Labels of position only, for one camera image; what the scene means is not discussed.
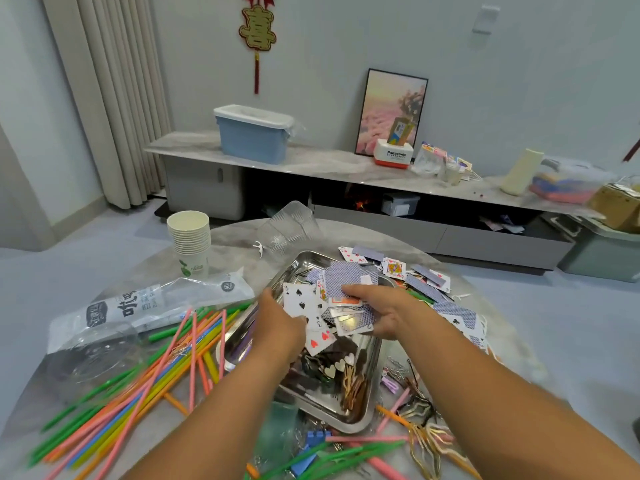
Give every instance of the blue storage box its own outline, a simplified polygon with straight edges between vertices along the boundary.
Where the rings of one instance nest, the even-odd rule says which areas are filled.
[[[295,120],[286,114],[231,104],[213,110],[226,155],[278,164],[284,161]]]

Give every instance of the stack of paper cups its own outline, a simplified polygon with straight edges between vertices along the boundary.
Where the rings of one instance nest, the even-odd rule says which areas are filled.
[[[166,225],[183,275],[207,274],[207,256],[211,247],[209,216],[197,210],[185,210],[169,217]]]

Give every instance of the marble table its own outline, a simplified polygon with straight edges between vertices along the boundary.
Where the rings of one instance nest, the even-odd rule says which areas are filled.
[[[286,160],[279,165],[231,157],[222,152],[220,133],[217,131],[172,132],[148,145],[145,151],[185,159],[326,178],[340,182],[481,201],[523,209],[583,217],[603,217],[593,209],[540,199],[530,192],[522,196],[508,195],[500,190],[503,177],[484,177],[481,182],[461,182],[460,185],[452,187],[443,184],[436,177],[427,177],[411,170],[375,165],[371,157],[341,150],[323,150],[311,146],[290,144]]]
[[[255,231],[264,221],[265,219],[247,221],[213,229],[211,231],[212,247],[209,254],[211,272],[235,271],[244,267],[245,280],[256,293],[260,292],[270,279],[291,261],[289,257],[275,258],[268,253],[265,253],[263,259],[259,259],[258,250],[252,245],[255,241]],[[389,257],[407,263],[419,263],[450,275],[452,294],[471,293],[460,303],[487,318],[487,339],[506,366],[516,371],[524,379],[547,389],[558,397],[563,397],[545,366],[537,359],[529,346],[519,338],[514,327],[487,300],[482,298],[469,282],[453,273],[447,266],[420,250],[379,232],[322,219],[319,220],[319,225],[324,236],[316,241],[304,242],[298,249],[292,249],[292,256],[295,256],[299,250],[309,249],[341,259],[338,246],[353,246],[358,242],[364,246],[375,248]],[[168,282],[180,276],[173,249],[169,247],[135,266],[123,280],[107,288],[97,299],[156,283]],[[396,342],[392,342],[388,349],[389,354],[396,358],[406,357]],[[6,423],[2,436],[0,436],[0,478],[2,479],[39,480],[50,471],[50,468],[42,465],[31,469],[25,468],[26,455],[42,440],[38,434],[39,429],[63,409],[62,403],[52,393],[47,383],[46,366],[47,358],[45,357],[23,391]],[[188,397],[187,382],[181,382],[173,390],[174,395],[183,403]],[[382,392],[382,400],[386,406],[390,406],[394,402],[394,398],[386,391]],[[126,448],[108,475],[108,479],[115,480],[123,475],[181,420],[183,420],[183,416],[174,407],[165,401],[158,403],[131,435]],[[396,424],[390,424],[385,431],[390,435],[398,435],[402,433],[402,428]],[[408,479],[419,480],[421,478],[406,452],[397,450],[385,457],[385,460]],[[67,470],[58,478],[71,480],[75,478],[76,473]],[[373,472],[372,475],[373,478],[377,478],[375,475],[378,474]],[[347,472],[340,478],[359,479],[360,477],[355,472]],[[448,461],[444,461],[442,478],[443,480],[470,479],[471,476],[455,468]]]

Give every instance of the curtain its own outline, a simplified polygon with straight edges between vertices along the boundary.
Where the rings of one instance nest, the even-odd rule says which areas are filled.
[[[43,0],[108,202],[165,182],[150,142],[171,131],[148,0]]]

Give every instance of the framed picture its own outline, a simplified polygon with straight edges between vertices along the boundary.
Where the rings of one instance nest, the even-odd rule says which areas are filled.
[[[389,137],[394,120],[409,118],[415,125],[407,143],[415,145],[415,134],[420,124],[428,79],[369,69],[367,90],[364,93],[356,154],[373,156],[379,138]]]

